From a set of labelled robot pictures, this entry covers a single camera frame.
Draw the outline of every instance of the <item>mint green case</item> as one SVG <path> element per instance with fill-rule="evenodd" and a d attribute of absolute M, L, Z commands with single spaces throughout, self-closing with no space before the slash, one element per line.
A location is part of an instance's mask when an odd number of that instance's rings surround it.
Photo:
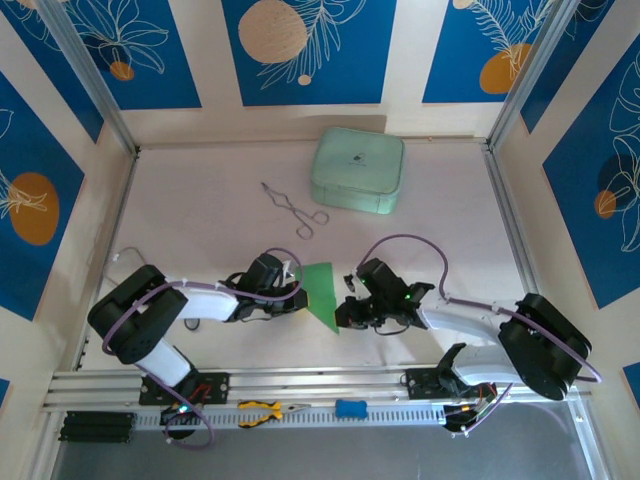
<path fill-rule="evenodd" d="M 313 199 L 332 207 L 391 213 L 404 171 L 404 142 L 393 135 L 330 128 L 311 172 Z"/>

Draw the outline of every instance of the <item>yellow-handled pliers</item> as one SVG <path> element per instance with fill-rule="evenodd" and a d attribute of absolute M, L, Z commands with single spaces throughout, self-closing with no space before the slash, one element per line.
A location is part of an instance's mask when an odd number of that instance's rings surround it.
<path fill-rule="evenodd" d="M 258 420 L 254 420 L 253 422 L 241 422 L 238 424 L 240 428 L 253 428 L 258 425 L 262 425 L 263 423 L 267 423 L 270 420 L 282 420 L 282 417 L 286 413 L 298 412 L 300 410 L 304 410 L 305 408 L 309 408 L 311 405 L 308 403 L 288 403 L 282 404 L 280 402 L 259 402 L 256 400 L 249 400 L 246 402 L 238 403 L 238 408 L 266 408 L 267 410 L 271 410 L 271 412 L 267 413 L 262 418 Z"/>

